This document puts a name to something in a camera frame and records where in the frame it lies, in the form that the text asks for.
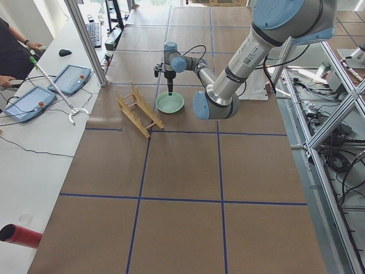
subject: red cylinder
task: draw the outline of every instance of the red cylinder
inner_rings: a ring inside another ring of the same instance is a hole
[[[0,241],[36,249],[38,248],[42,236],[43,234],[39,232],[15,224],[8,224],[0,231]]]

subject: green bowl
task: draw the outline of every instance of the green bowl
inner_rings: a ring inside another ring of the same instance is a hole
[[[156,98],[156,107],[164,113],[175,113],[184,105],[184,97],[177,92],[169,95],[168,92],[161,93]]]

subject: person's hand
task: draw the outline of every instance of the person's hand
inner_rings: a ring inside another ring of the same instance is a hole
[[[27,46],[30,47],[30,49],[32,50],[41,50],[39,47],[43,46],[41,43],[37,43],[37,42],[28,42]]]
[[[0,75],[0,86],[12,87],[13,85],[10,83],[10,80],[15,80],[15,78],[11,76]]]

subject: tablet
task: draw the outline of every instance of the tablet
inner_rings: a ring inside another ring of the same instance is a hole
[[[91,69],[75,65],[67,65],[61,73],[53,80],[60,91],[66,95],[72,95],[77,92],[88,80]],[[56,92],[56,89],[49,85],[49,90]]]
[[[17,122],[25,122],[39,115],[56,99],[56,95],[43,87],[35,86],[14,102],[10,102],[4,113]]]

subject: white desk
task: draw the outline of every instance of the white desk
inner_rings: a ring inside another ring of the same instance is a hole
[[[60,57],[58,51],[62,48],[71,49],[72,54]],[[104,50],[103,48],[98,49],[97,52],[99,59],[102,60],[106,53],[105,48]],[[49,75],[57,75],[67,64],[92,68],[72,19],[66,22],[63,30],[50,44],[39,64]],[[40,75],[38,70],[33,69],[29,77]],[[44,78],[34,79],[32,82],[42,87],[48,86],[48,81]],[[30,82],[24,83],[16,96],[21,96],[30,88],[32,88]],[[92,93],[91,100],[85,105],[85,108],[91,111],[100,89],[95,75],[84,86],[84,89]],[[69,100],[75,107],[81,107],[89,97],[89,93],[80,90]],[[51,106],[50,109],[70,112],[64,101]],[[1,137],[27,149],[73,156],[87,119],[87,114],[77,114],[74,117],[76,126],[73,126],[65,113],[46,111],[25,124],[0,126],[0,129],[3,130]],[[15,120],[11,118],[0,118],[0,125],[14,122]],[[0,158],[2,186],[0,227],[9,223],[20,224],[20,215],[31,211],[34,214],[32,221],[23,226],[43,232],[72,158],[26,152],[2,139],[0,139],[0,151],[2,156]],[[26,273],[35,251],[35,249],[0,242],[0,273]]]

